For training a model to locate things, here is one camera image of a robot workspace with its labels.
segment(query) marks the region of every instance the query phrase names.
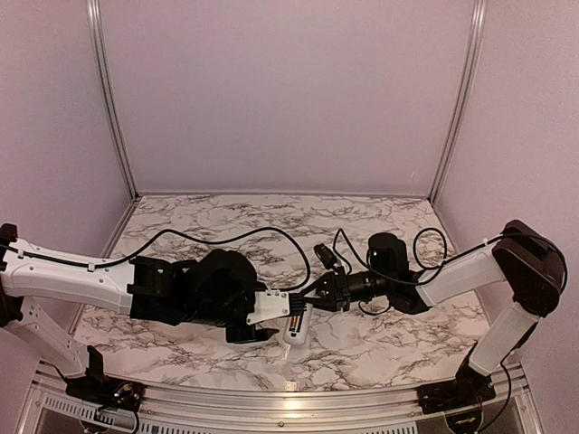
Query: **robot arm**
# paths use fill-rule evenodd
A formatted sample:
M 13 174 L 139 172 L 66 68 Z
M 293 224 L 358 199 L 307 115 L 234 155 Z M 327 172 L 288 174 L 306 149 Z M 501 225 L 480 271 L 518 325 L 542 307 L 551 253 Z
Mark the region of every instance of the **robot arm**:
M 317 297 L 305 297 L 306 302 L 338 311 L 354 301 L 386 296 L 396 310 L 415 315 L 488 284 L 507 282 L 513 290 L 512 301 L 467 355 L 455 380 L 419 388 L 424 413 L 493 399 L 491 373 L 529 338 L 541 317 L 555 310 L 565 287 L 563 254 L 519 221 L 507 224 L 495 239 L 446 260 L 441 269 L 424 272 L 409 270 L 405 244 L 392 234 L 376 234 L 368 244 L 370 271 L 328 272 L 303 291 L 316 291 Z
M 103 405 L 126 382 L 105 376 L 101 355 L 71 340 L 33 297 L 91 304 L 170 325 L 225 327 L 231 343 L 267 340 L 277 330 L 256 329 L 255 324 L 289 316 L 286 340 L 300 344 L 312 308 L 336 312 L 348 310 L 351 302 L 386 296 L 395 309 L 415 315 L 472 289 L 507 281 L 513 301 L 468 354 L 456 379 L 419 388 L 422 409 L 430 413 L 494 398 L 490 374 L 527 340 L 539 318 L 556 308 L 566 277 L 560 251 L 518 221 L 496 239 L 446 260 L 443 268 L 424 272 L 410 270 L 405 243 L 390 233 L 370 238 L 370 270 L 352 275 L 336 265 L 329 249 L 317 246 L 318 257 L 333 271 L 298 294 L 268 290 L 253 265 L 230 250 L 213 250 L 199 262 L 135 257 L 113 265 L 108 259 L 38 248 L 19 240 L 15 226 L 8 224 L 0 228 L 0 246 L 0 326 L 61 367 L 69 394 Z M 313 291 L 316 296 L 308 297 Z M 134 410 L 142 385 L 130 383 L 131 394 L 118 406 Z M 87 396 L 87 391 L 98 394 Z

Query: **marble surface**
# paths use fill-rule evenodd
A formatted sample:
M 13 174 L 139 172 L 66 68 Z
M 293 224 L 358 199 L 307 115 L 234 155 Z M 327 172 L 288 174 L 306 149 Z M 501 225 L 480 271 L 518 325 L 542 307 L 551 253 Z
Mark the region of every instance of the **marble surface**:
M 441 229 L 431 206 L 423 200 L 156 196 L 140 202 L 114 256 L 130 253 L 164 228 L 218 240 L 267 225 L 282 228 L 301 244 L 312 264 L 312 281 L 325 271 L 312 248 L 319 242 L 331 245 L 339 227 L 363 255 L 373 233 L 390 231 L 411 241 L 421 228 Z M 299 254 L 277 234 L 262 233 L 231 248 L 250 258 L 260 280 L 270 288 L 303 279 Z M 352 258 L 344 243 L 339 250 Z M 208 251 L 203 245 L 167 235 L 146 254 L 170 260 L 200 259 Z M 435 235 L 424 237 L 419 254 L 426 264 L 441 260 L 441 244 Z M 361 267 L 354 264 L 354 269 Z M 377 311 L 387 306 L 381 297 L 366 309 Z M 284 321 L 264 324 L 283 330 Z M 470 292 L 417 316 L 394 311 L 366 316 L 357 306 L 347 313 L 314 312 L 308 341 L 301 347 L 285 344 L 281 333 L 265 343 L 227 344 L 223 329 L 130 320 L 96 307 L 86 308 L 76 337 L 104 354 L 105 370 L 110 374 L 220 389 L 330 391 L 450 377 L 488 327 L 476 295 Z

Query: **black cable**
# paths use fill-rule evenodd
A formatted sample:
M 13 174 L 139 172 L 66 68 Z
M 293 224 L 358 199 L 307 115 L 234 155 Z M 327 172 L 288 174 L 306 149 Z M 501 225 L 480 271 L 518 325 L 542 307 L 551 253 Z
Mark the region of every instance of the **black cable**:
M 340 234 L 340 231 L 336 231 L 336 235 L 334 236 L 334 242 L 332 243 L 332 251 L 334 251 L 334 254 L 336 256 L 338 256 L 342 262 L 346 263 L 346 265 L 347 265 L 347 273 L 346 274 L 352 274 L 352 264 L 350 264 L 349 260 L 347 260 L 342 255 L 340 255 L 340 253 L 337 251 L 337 248 L 336 248 L 337 237 L 339 236 L 339 234 Z
M 407 285 L 410 287 L 419 287 L 420 285 L 426 285 L 427 283 L 432 282 L 433 280 L 435 280 L 438 275 L 441 273 L 442 271 L 442 267 L 444 266 L 444 262 L 436 269 L 436 271 L 434 272 L 434 274 L 432 276 L 430 276 L 429 278 L 427 278 L 424 282 L 408 282 L 405 280 L 400 280 L 398 278 L 391 278 L 390 276 L 387 276 L 385 274 L 382 274 L 379 271 L 376 271 L 375 269 L 373 269 L 372 267 L 370 267 L 366 262 L 364 262 L 362 260 L 362 258 L 360 258 L 360 255 L 358 254 L 358 252 L 356 251 L 356 249 L 354 248 L 354 246 L 352 245 L 352 242 L 350 241 L 350 239 L 347 237 L 346 233 L 344 232 L 344 230 L 342 228 L 338 229 L 338 232 L 342 234 L 342 237 L 344 238 L 344 241 L 347 244 L 347 247 L 352 251 L 352 253 L 354 254 L 354 256 L 356 257 L 357 261 L 360 263 L 360 265 L 362 265 L 365 269 L 372 271 L 374 274 L 376 274 L 377 276 L 380 276 L 381 278 L 385 278 L 386 280 L 390 280 L 391 282 L 394 283 L 398 283 L 401 285 Z
M 365 310 L 362 307 L 362 301 L 358 301 L 358 308 L 362 311 L 362 313 L 366 314 L 366 315 L 370 315 L 370 316 L 380 316 L 382 314 L 385 314 L 386 312 L 388 312 L 390 310 L 392 306 L 387 307 L 386 309 L 384 309 L 381 312 L 370 312 L 369 310 Z
M 486 431 L 493 423 L 495 423 L 495 422 L 497 421 L 497 419 L 500 417 L 500 415 L 505 412 L 505 410 L 507 409 L 508 403 L 510 402 L 511 395 L 512 395 L 512 393 L 513 393 L 513 382 L 512 382 L 512 380 L 511 380 L 511 378 L 510 378 L 510 373 L 508 373 L 508 369 L 507 369 L 507 367 L 505 366 L 505 361 L 504 361 L 504 360 L 500 363 L 500 367 L 503 368 L 503 371 L 504 371 L 505 374 L 507 375 L 507 379 L 508 379 L 507 400 L 505 401 L 505 403 L 503 404 L 503 406 L 501 407 L 501 409 L 498 411 L 498 413 L 495 414 L 495 417 L 492 418 L 487 425 L 485 425 L 483 428 L 479 429 L 479 430 L 477 431 L 477 433 L 481 433 L 481 432 L 483 432 L 483 431 Z
M 110 267 L 115 267 L 117 265 L 123 264 L 125 262 L 128 262 L 129 260 L 135 258 L 136 256 L 138 256 L 139 254 L 141 254 L 143 251 L 145 251 L 151 244 L 153 244 L 159 237 L 161 237 L 162 235 L 165 235 L 166 233 L 173 233 L 174 235 L 177 235 L 179 237 L 185 238 L 186 240 L 192 241 L 192 242 L 197 242 L 200 244 L 204 244 L 207 246 L 219 246 L 219 245 L 223 245 L 223 244 L 229 244 L 232 242 L 236 242 L 239 240 L 242 240 L 244 238 L 247 237 L 251 237 L 252 235 L 259 233 L 259 232 L 265 232 L 265 231 L 272 231 L 272 232 L 276 232 L 279 235 L 284 236 L 286 239 L 288 239 L 289 242 L 291 242 L 291 244 L 293 244 L 293 246 L 296 248 L 296 250 L 298 251 L 299 255 L 301 256 L 301 258 L 304 261 L 304 264 L 306 266 L 306 277 L 303 279 L 303 281 L 301 283 L 299 283 L 298 285 L 294 285 L 293 287 L 289 287 L 289 288 L 280 288 L 278 289 L 279 291 L 291 291 L 294 289 L 299 289 L 302 288 L 303 286 L 305 286 L 308 281 L 309 278 L 311 277 L 311 267 L 309 265 L 309 261 L 308 261 L 308 257 L 306 256 L 306 253 L 304 252 L 304 250 L 299 246 L 298 242 L 291 237 L 291 235 L 289 235 L 288 233 L 286 233 L 285 231 L 279 229 L 279 228 L 275 228 L 272 226 L 267 226 L 267 227 L 263 227 L 263 228 L 258 228 L 258 229 L 254 229 L 252 231 L 248 231 L 245 232 L 241 235 L 237 235 L 236 237 L 230 238 L 228 240 L 220 240 L 220 241 L 207 241 L 207 240 L 202 240 L 196 237 L 192 237 L 191 235 L 187 235 L 186 233 L 183 233 L 181 231 L 176 231 L 174 229 L 163 229 L 162 231 L 157 232 L 153 238 L 151 238 L 149 241 L 147 241 L 145 244 L 143 244 L 140 248 L 138 248 L 137 250 L 133 251 L 132 253 L 130 253 L 129 255 L 120 258 L 120 259 L 115 259 L 111 262 L 104 262 L 102 264 L 95 264 L 94 268 L 95 269 L 107 269 Z M 4 245 L 0 245 L 0 249 L 7 249 L 10 250 L 11 252 L 14 253 L 18 253 L 18 249 L 15 249 L 14 247 L 10 247 L 10 246 L 4 246 Z M 72 267 L 81 267 L 86 269 L 89 264 L 88 263 L 84 263 L 84 262 L 77 262 L 77 261 L 73 261 L 73 260 L 67 260 L 67 259 L 61 259 L 61 258 L 55 258 L 52 256 L 47 256 L 47 255 L 43 255 L 42 253 L 36 253 L 33 251 L 24 251 L 23 252 L 24 256 L 27 256 L 29 258 L 33 258 L 33 259 L 43 259 L 43 260 L 48 260 L 50 262 L 55 262 L 57 264 L 62 264 L 62 265 L 69 265 Z
M 414 238 L 413 250 L 415 250 L 416 240 L 418 239 L 418 237 L 419 237 L 420 235 L 422 235 L 425 231 L 428 231 L 428 230 L 430 230 L 430 229 L 431 229 L 431 228 L 426 228 L 426 229 L 420 231 L 420 232 L 416 235 L 416 237 Z M 378 275 L 378 276 L 380 276 L 380 277 L 382 277 L 382 278 L 385 278 L 386 280 L 390 280 L 390 281 L 392 281 L 392 282 L 394 282 L 394 283 L 399 283 L 399 284 L 407 285 L 407 286 L 411 286 L 411 287 L 419 287 L 419 286 L 421 286 L 421 285 L 426 285 L 426 284 L 428 284 L 428 283 L 431 283 L 433 280 L 435 280 L 435 279 L 438 277 L 438 275 L 441 273 L 442 269 L 443 269 L 446 265 L 448 265 L 449 263 L 451 263 L 451 262 L 453 262 L 453 261 L 455 261 L 455 260 L 457 260 L 457 259 L 463 258 L 463 257 L 467 256 L 468 254 L 472 253 L 473 251 L 483 249 L 483 248 L 487 247 L 488 245 L 490 245 L 490 244 L 492 244 L 492 243 L 494 243 L 494 242 L 497 242 L 497 241 L 500 241 L 500 240 L 504 240 L 504 239 L 507 239 L 507 238 L 530 238 L 531 240 L 538 240 L 538 241 L 544 242 L 545 244 L 548 244 L 549 247 L 551 247 L 551 248 L 555 251 L 555 253 L 557 254 L 557 256 L 559 256 L 559 259 L 561 260 L 561 263 L 562 263 L 562 266 L 563 266 L 563 272 L 564 272 L 564 276 L 563 276 L 563 281 L 562 281 L 562 283 L 561 283 L 560 292 L 563 292 L 563 291 L 565 290 L 566 286 L 567 286 L 567 281 L 568 281 L 568 277 L 569 277 L 569 271 L 568 271 L 568 268 L 567 268 L 567 262 L 566 262 L 566 259 L 565 259 L 565 255 L 564 255 L 564 253 L 563 253 L 552 241 L 550 241 L 548 238 L 542 237 L 542 236 L 540 236 L 540 235 L 534 235 L 534 234 L 531 234 L 531 233 L 502 233 L 502 234 L 496 236 L 495 238 L 492 238 L 491 240 L 488 240 L 488 241 L 486 241 L 486 242 L 482 242 L 481 244 L 479 244 L 479 245 L 477 245 L 477 246 L 474 246 L 474 247 L 472 247 L 471 249 L 468 249 L 468 250 L 466 250 L 466 251 L 463 251 L 462 253 L 460 253 L 460 254 L 452 257 L 452 258 L 447 259 L 447 258 L 446 258 L 446 254 L 447 254 L 447 252 L 448 252 L 448 249 L 447 249 L 446 238 L 444 237 L 444 235 L 442 234 L 442 232 L 436 230 L 436 228 L 432 228 L 432 230 L 437 231 L 437 232 L 442 236 L 443 245 L 444 245 L 444 252 L 443 252 L 443 253 L 444 253 L 444 254 L 443 254 L 443 257 L 444 257 L 444 258 L 443 258 L 442 263 L 441 263 L 438 267 L 428 268 L 428 269 L 436 270 L 436 271 L 432 274 L 432 276 L 430 276 L 429 278 L 427 278 L 426 280 L 421 281 L 421 282 L 408 282 L 408 281 L 399 280 L 399 279 L 397 279 L 397 278 L 391 278 L 390 276 L 387 276 L 387 275 L 385 275 L 385 274 L 380 273 L 379 271 L 376 271 L 375 269 L 372 269 L 372 267 L 370 267 L 370 266 L 368 265 L 368 263 L 369 263 L 369 261 L 368 261 L 368 254 L 369 254 L 369 252 L 366 254 L 366 261 L 368 262 L 368 263 L 366 263 L 366 262 L 364 262 L 364 261 L 362 260 L 362 258 L 360 258 L 360 255 L 358 254 L 358 252 L 356 251 L 356 249 L 355 249 L 354 246 L 352 245 L 352 242 L 350 242 L 350 239 L 347 237 L 346 233 L 344 232 L 344 230 L 343 230 L 342 228 L 338 229 L 337 234 L 338 234 L 338 233 L 341 233 L 341 235 L 342 235 L 342 237 L 344 238 L 344 241 L 346 242 L 348 248 L 352 251 L 352 253 L 353 253 L 354 256 L 356 257 L 357 261 L 358 261 L 364 268 L 368 269 L 369 271 L 372 271 L 373 273 L 375 273 L 376 275 Z
M 425 265 L 423 265 L 420 261 L 420 259 L 418 258 L 418 250 L 416 249 L 418 246 L 418 240 L 420 239 L 420 237 L 422 237 L 424 235 L 424 233 L 426 232 L 436 232 L 441 236 L 442 239 L 442 263 L 444 263 L 444 260 L 448 257 L 449 255 L 449 244 L 446 241 L 446 237 L 444 236 L 444 234 L 442 233 L 442 231 L 438 228 L 434 228 L 434 227 L 430 227 L 430 228 L 424 228 L 421 231 L 419 231 L 416 236 L 414 237 L 414 241 L 413 241 L 413 255 L 414 255 L 414 260 L 416 261 L 416 263 L 418 264 L 418 266 L 421 269 L 428 269 L 428 270 L 433 270 L 433 269 L 438 269 L 439 267 L 442 266 L 441 265 L 435 265 L 434 267 L 426 267 Z

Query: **metal frame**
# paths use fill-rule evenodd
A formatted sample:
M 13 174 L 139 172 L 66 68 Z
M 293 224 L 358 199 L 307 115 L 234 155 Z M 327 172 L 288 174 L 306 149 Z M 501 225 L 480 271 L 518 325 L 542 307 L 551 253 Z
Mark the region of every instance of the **metal frame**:
M 428 196 L 428 199 L 432 204 L 436 204 L 441 195 L 442 187 L 444 186 L 444 181 L 446 180 L 451 165 L 452 156 L 456 150 L 460 127 L 462 126 L 466 107 L 469 102 L 470 92 L 472 90 L 472 83 L 479 63 L 480 45 L 482 43 L 486 11 L 487 0 L 475 0 L 474 8 L 472 10 L 472 20 L 470 22 L 467 57 L 464 61 L 464 68 L 462 69 L 462 77 L 460 79 L 459 95 L 454 106 L 454 112 L 452 113 L 451 124 L 446 136 L 444 148 L 442 149 L 441 160 L 436 169 L 436 174 L 432 181 L 431 192 Z
M 130 162 L 128 161 L 125 140 L 120 129 L 117 108 L 113 98 L 107 53 L 105 51 L 105 40 L 102 31 L 102 21 L 100 19 L 100 0 L 87 0 L 87 8 L 89 13 L 90 38 L 92 40 L 95 61 L 97 63 L 97 71 L 99 72 L 100 90 L 102 91 L 105 110 L 107 112 L 107 118 L 109 119 L 110 134 L 112 135 L 113 145 L 115 147 L 128 197 L 131 201 L 135 201 L 138 199 L 138 191 L 135 185 L 135 179 L 131 172 Z
M 529 397 L 525 374 L 519 364 L 509 366 L 513 397 L 518 404 L 525 434 L 541 434 L 535 405 Z M 498 396 L 505 400 L 507 377 L 493 374 Z M 146 383 L 141 406 L 141 424 L 196 427 L 207 432 L 370 432 L 397 424 L 439 418 L 441 413 L 423 415 L 418 405 L 417 385 L 345 392 L 247 392 Z M 40 363 L 29 391 L 19 430 L 35 432 L 47 399 L 70 401 L 90 412 L 95 405 L 64 394 L 65 384 L 48 364 Z M 121 428 L 131 426 L 130 413 L 104 411 Z
M 464 118 L 464 113 L 466 111 L 469 95 L 472 89 L 472 83 L 474 81 L 474 76 L 479 61 L 480 45 L 482 42 L 486 9 L 487 9 L 487 0 L 474 0 L 474 7 L 470 22 L 469 41 L 467 45 L 467 55 L 462 70 L 462 76 L 460 79 L 459 93 L 455 102 L 451 118 L 451 124 L 449 126 L 449 130 L 445 139 L 444 147 L 441 152 L 441 158 L 439 160 L 439 164 L 437 165 L 436 172 L 432 180 L 431 190 L 427 196 L 428 200 L 431 203 L 436 203 L 441 194 L 441 190 L 444 185 L 444 181 L 446 179 L 451 164 L 452 155 L 454 154 L 458 142 L 460 126 Z M 113 95 L 113 89 L 109 73 L 109 65 L 105 50 L 104 32 L 102 30 L 100 0 L 87 0 L 87 10 L 90 24 L 90 37 L 92 40 L 96 66 L 100 78 L 100 88 L 105 104 L 105 109 L 107 112 L 107 117 L 109 120 L 109 128 L 113 138 L 113 145 L 115 147 L 115 152 L 119 161 L 123 181 L 125 183 L 125 187 L 127 189 L 129 198 L 135 201 L 141 195 L 207 193 L 207 192 L 147 192 L 141 194 L 138 191 L 134 176 L 131 171 L 128 152 L 125 146 L 125 140 L 123 138 L 122 130 L 120 127 L 119 116 L 117 113 Z M 248 192 L 232 192 L 232 193 L 249 194 Z M 424 196 L 393 195 L 392 197 L 423 198 Z
M 456 149 L 460 126 L 472 89 L 479 59 L 486 7 L 487 0 L 474 0 L 467 55 L 460 79 L 460 90 L 441 153 L 441 159 L 428 196 L 434 209 L 434 205 L 441 194 L 452 155 Z M 103 255 L 108 256 L 135 211 L 140 193 L 131 172 L 113 97 L 100 15 L 100 0 L 87 0 L 87 9 L 90 37 L 109 128 L 124 184 L 131 200 L 129 207 L 123 214 L 103 251 Z M 151 192 L 151 195 L 162 194 L 164 193 Z M 74 332 L 81 318 L 81 313 L 82 309 L 80 308 L 71 322 L 69 328 L 71 333 Z M 509 371 L 513 377 L 514 403 L 517 405 L 524 432 L 526 434 L 542 434 L 543 430 L 541 429 L 536 406 L 530 395 L 522 367 L 520 364 L 511 365 Z M 493 381 L 498 392 L 498 397 L 495 401 L 503 401 L 508 387 L 506 376 L 503 372 L 494 373 Z M 181 421 L 189 426 L 195 424 L 199 428 L 228 432 L 282 432 L 288 430 L 294 432 L 314 430 L 362 432 L 363 430 L 366 432 L 368 429 L 385 429 L 395 423 L 416 422 L 431 417 L 440 417 L 440 414 L 422 415 L 417 402 L 417 386 L 397 386 L 348 392 L 296 393 L 224 391 L 149 383 L 146 384 L 141 420 L 143 424 L 153 422 L 175 424 Z M 52 399 L 60 398 L 62 400 L 75 401 L 75 405 L 86 411 L 94 410 L 93 405 L 66 396 L 64 389 L 65 385 L 54 369 L 50 365 L 41 362 L 26 398 L 17 432 L 26 434 L 36 431 L 37 425 L 41 421 L 43 409 L 50 408 L 47 403 L 51 397 Z M 132 422 L 132 417 L 126 414 L 107 412 L 107 416 L 110 416 L 113 422 L 119 422 L 121 426 L 130 426 L 130 422 Z

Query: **light purple wall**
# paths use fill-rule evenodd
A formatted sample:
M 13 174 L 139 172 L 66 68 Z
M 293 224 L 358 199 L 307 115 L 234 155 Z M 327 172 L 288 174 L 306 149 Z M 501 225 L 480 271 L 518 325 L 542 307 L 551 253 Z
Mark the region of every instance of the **light purple wall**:
M 139 188 L 426 195 L 472 6 L 103 1 Z
M 128 206 L 92 56 L 86 3 L 0 3 L 0 223 L 100 255 Z M 71 305 L 46 303 L 67 324 Z M 36 356 L 0 331 L 0 432 L 14 432 Z
M 459 247 L 513 218 L 551 238 L 571 278 L 523 363 L 546 433 L 579 426 L 579 3 L 489 2 L 479 71 L 438 204 Z M 492 317 L 511 292 L 481 291 Z

